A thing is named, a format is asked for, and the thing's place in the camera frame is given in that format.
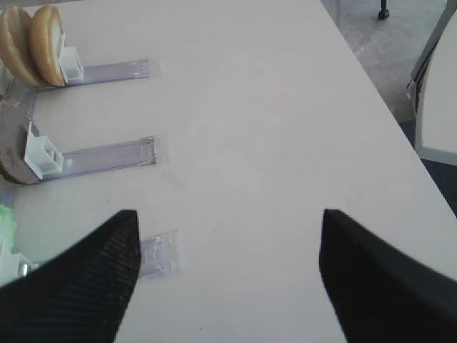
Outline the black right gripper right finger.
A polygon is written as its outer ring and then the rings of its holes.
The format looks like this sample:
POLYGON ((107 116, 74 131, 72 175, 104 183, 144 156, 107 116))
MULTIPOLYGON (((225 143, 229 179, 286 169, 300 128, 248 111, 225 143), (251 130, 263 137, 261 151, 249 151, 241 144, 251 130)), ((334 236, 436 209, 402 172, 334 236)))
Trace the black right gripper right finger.
POLYGON ((347 342, 456 341, 456 281, 340 210, 323 213, 318 265, 347 342))

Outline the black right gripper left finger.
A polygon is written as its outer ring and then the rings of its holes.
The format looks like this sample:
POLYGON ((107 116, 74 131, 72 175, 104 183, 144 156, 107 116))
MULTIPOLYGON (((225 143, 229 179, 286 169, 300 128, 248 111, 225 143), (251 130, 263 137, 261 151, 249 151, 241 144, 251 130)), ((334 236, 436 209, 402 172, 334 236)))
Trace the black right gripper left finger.
POLYGON ((1 287, 2 342, 114 342, 141 265, 139 219, 121 210, 1 287))

